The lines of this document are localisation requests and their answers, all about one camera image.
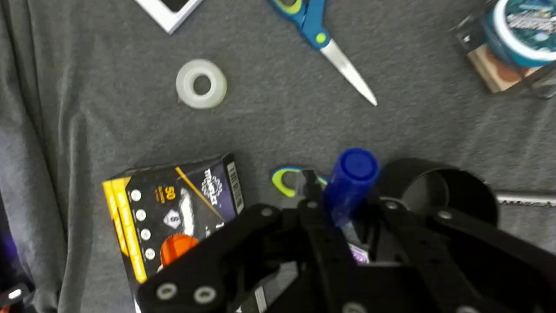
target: black product box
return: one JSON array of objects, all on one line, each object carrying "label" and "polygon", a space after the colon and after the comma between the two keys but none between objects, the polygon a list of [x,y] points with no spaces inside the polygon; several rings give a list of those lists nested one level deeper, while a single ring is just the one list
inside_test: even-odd
[{"label": "black product box", "polygon": [[[199,242],[243,210],[232,155],[128,170],[102,188],[131,294],[163,268],[166,238],[187,235]],[[263,308],[263,292],[255,290],[237,311]]]}]

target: gray cloth surface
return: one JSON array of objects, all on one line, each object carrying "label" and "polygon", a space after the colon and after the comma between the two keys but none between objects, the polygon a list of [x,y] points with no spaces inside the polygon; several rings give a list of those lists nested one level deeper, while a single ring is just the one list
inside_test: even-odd
[{"label": "gray cloth surface", "polygon": [[[168,37],[131,0],[0,0],[0,193],[37,311],[130,313],[100,181],[234,151],[248,203],[279,203],[269,170],[328,172],[348,146],[465,167],[493,188],[554,190],[556,108],[489,96],[448,30],[468,0],[331,0],[326,26],[378,97],[371,108],[265,0],[206,0]],[[173,80],[211,59],[220,108]],[[556,210],[501,226],[556,252]]]}]

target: blue scissors handle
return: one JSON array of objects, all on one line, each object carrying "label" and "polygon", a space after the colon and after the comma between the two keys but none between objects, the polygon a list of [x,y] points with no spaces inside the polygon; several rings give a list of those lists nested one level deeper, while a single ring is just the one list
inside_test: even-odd
[{"label": "blue scissors handle", "polygon": [[322,26],[326,0],[293,0],[293,3],[282,3],[282,0],[269,2],[279,16],[296,26],[298,33],[312,49],[319,50],[328,45],[329,35]]}]

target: white tape roll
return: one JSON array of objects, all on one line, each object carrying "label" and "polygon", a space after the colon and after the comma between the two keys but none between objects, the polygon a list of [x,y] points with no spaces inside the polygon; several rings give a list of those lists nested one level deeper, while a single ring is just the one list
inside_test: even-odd
[{"label": "white tape roll", "polygon": [[[206,76],[209,82],[208,92],[196,94],[194,80]],[[223,73],[206,59],[192,59],[185,63],[175,78],[176,96],[182,103],[196,110],[208,110],[220,104],[227,92]]]}]

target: blue cap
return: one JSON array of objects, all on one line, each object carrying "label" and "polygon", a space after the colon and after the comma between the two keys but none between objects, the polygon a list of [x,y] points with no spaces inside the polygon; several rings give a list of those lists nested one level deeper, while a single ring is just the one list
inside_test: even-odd
[{"label": "blue cap", "polygon": [[345,150],[333,165],[324,190],[324,207],[336,226],[350,219],[350,212],[359,207],[378,177],[376,158],[361,148]]}]

